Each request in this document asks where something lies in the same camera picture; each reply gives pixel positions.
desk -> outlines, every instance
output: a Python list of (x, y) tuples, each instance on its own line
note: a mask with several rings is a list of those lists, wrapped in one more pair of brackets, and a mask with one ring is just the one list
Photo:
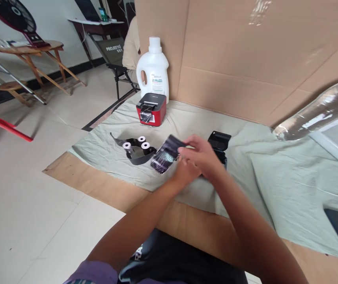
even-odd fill
[[(8, 53), (8, 54), (15, 54), (17, 57), (19, 57), (21, 60), (23, 60), (25, 63), (27, 63), (29, 65), (29, 67), (32, 69), (32, 71), (33, 71), (37, 81), (39, 82), (41, 88), (43, 88), (44, 85), (43, 85), (43, 82), (41, 81), (39, 74), (42, 75), (43, 77), (45, 77), (48, 81), (50, 81), (57, 88), (61, 89), (62, 91), (64, 91), (68, 95), (70, 95), (70, 93), (68, 93), (68, 91), (66, 89), (68, 89), (69, 87), (72, 87), (72, 86), (76, 85), (77, 83), (81, 83), (83, 86), (86, 86), (76, 75), (74, 75), (73, 72), (71, 72), (64, 64), (62, 64), (58, 51), (63, 50), (63, 43), (61, 43), (59, 41), (46, 41), (46, 42), (49, 43), (50, 46), (39, 47), (39, 48), (30, 47), (30, 46), (0, 47), (0, 52)], [(51, 50), (54, 51), (56, 57), (53, 56), (50, 53)], [(72, 75), (76, 79), (76, 81), (73, 84), (71, 84), (70, 86), (61, 87), (56, 81), (54, 81), (47, 74), (45, 74), (43, 71), (38, 69), (34, 65), (30, 56), (31, 55), (42, 56), (43, 52), (45, 52), (50, 58), (52, 58), (55, 62), (57, 62), (57, 64), (60, 67), (60, 71), (61, 71), (63, 81), (65, 83), (66, 83), (66, 76), (65, 76), (64, 70), (66, 70), (70, 75)]]
[(86, 52), (87, 58), (91, 65), (94, 67), (93, 60), (91, 59), (89, 50), (87, 49), (84, 38), (88, 32), (96, 34), (113, 34), (118, 30), (120, 24), (124, 22), (92, 22), (92, 21), (82, 21), (77, 19), (68, 19), (69, 22), (73, 23), (75, 30), (77, 31), (78, 37), (82, 42), (83, 49)]
[[(67, 152), (43, 172), (125, 213), (151, 194), (145, 189), (99, 171)], [(255, 274), (230, 220), (223, 216), (174, 201), (165, 211), (157, 228)], [(310, 284), (338, 283), (337, 257), (316, 252), (288, 240), (283, 241), (295, 256)]]

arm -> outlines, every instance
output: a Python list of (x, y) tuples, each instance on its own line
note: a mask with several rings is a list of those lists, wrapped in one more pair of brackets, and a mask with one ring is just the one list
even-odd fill
[(263, 283), (307, 284), (299, 264), (276, 232), (229, 176), (211, 145), (197, 135), (185, 143), (194, 149), (179, 148), (212, 183), (231, 219), (236, 234)]
[(86, 260), (106, 262), (119, 273), (148, 238), (174, 197), (199, 175), (200, 170), (193, 163), (179, 159), (173, 177), (117, 222)]

laptop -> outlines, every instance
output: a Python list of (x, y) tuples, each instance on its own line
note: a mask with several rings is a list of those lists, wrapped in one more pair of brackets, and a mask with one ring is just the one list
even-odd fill
[(91, 0), (75, 0), (85, 19), (92, 22), (100, 22), (101, 19), (95, 10)]

purple sleeve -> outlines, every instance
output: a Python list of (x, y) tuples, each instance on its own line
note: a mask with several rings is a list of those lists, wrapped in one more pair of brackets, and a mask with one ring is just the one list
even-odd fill
[(116, 284), (118, 274), (111, 265), (105, 262), (85, 260), (64, 284), (77, 279), (86, 279), (96, 284)]

white floor tile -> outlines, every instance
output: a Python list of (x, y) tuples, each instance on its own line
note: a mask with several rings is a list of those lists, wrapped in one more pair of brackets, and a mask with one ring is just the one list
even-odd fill
[[(0, 117), (34, 138), (28, 143), (0, 128), (0, 283), (62, 282), (124, 215), (41, 172), (116, 100), (106, 66), (79, 77), (88, 86), (77, 85), (72, 96), (48, 87), (47, 106), (0, 104)], [(119, 86), (121, 95), (131, 88)]]
[[(117, 100), (113, 76), (105, 65), (84, 72), (79, 77), (88, 77), (88, 80), (83, 79), (86, 87), (77, 85), (70, 97), (54, 90), (48, 106), (66, 124), (81, 129)], [(119, 82), (120, 97), (130, 89), (128, 83)]]
[(0, 171), (0, 283), (17, 283), (83, 197)]
[(86, 195), (20, 284), (63, 283), (118, 221), (109, 217), (120, 213)]
[(87, 134), (84, 130), (39, 116), (24, 118), (17, 130), (33, 137), (34, 140), (27, 142), (0, 129), (0, 169), (26, 177), (29, 172), (38, 173), (44, 170)]

